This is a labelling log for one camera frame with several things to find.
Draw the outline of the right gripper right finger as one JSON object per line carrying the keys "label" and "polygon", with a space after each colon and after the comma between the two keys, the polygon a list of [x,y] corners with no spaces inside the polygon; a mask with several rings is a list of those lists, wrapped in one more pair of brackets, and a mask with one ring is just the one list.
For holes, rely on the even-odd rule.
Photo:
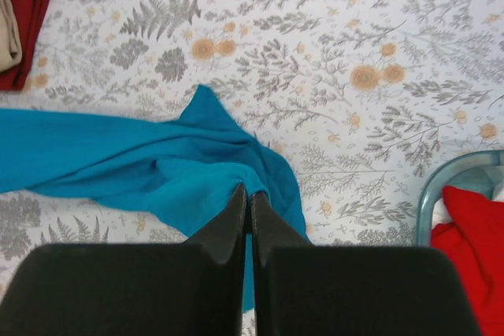
{"label": "right gripper right finger", "polygon": [[259,335],[478,335],[454,266],[440,251],[315,246],[250,201]]}

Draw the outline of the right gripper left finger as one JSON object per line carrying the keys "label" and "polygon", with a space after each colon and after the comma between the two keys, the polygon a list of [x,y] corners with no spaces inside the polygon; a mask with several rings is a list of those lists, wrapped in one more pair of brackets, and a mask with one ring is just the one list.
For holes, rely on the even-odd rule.
{"label": "right gripper left finger", "polygon": [[247,195],[178,244],[46,244],[1,303],[4,335],[237,335]]}

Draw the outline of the blue t shirt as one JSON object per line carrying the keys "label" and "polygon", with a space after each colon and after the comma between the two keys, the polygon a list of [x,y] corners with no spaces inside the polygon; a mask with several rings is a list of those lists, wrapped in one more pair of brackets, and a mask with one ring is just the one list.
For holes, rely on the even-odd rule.
{"label": "blue t shirt", "polygon": [[148,212],[192,236],[235,188],[267,195],[279,216],[306,233],[298,182],[287,161],[244,131],[213,91],[199,86],[180,117],[165,122],[1,111],[1,190],[89,198]]}

